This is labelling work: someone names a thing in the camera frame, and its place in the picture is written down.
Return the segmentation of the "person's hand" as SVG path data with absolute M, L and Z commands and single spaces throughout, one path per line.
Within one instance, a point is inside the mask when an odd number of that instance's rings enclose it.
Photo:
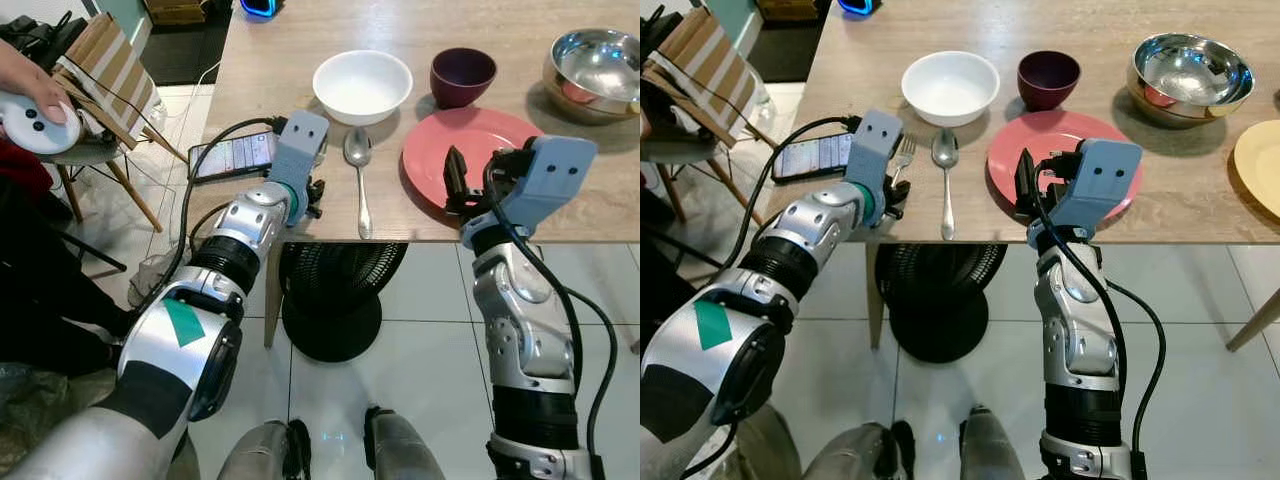
M 64 88 L 49 73 L 4 41 L 1 41 L 1 91 L 26 96 L 41 106 L 51 122 L 59 125 L 67 123 L 67 114 L 61 106 L 69 106 L 70 100 Z

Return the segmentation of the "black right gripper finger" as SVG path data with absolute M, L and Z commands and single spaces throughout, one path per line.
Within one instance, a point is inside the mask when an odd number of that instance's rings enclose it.
M 1023 148 L 1015 172 L 1015 214 L 1038 216 L 1041 204 L 1039 172 L 1036 159 L 1028 148 Z
M 467 215 L 471 204 L 471 189 L 466 183 L 467 164 L 465 156 L 456 147 L 451 146 L 445 155 L 444 164 L 444 182 L 445 182 L 445 206 L 444 210 L 449 215 L 462 216 Z

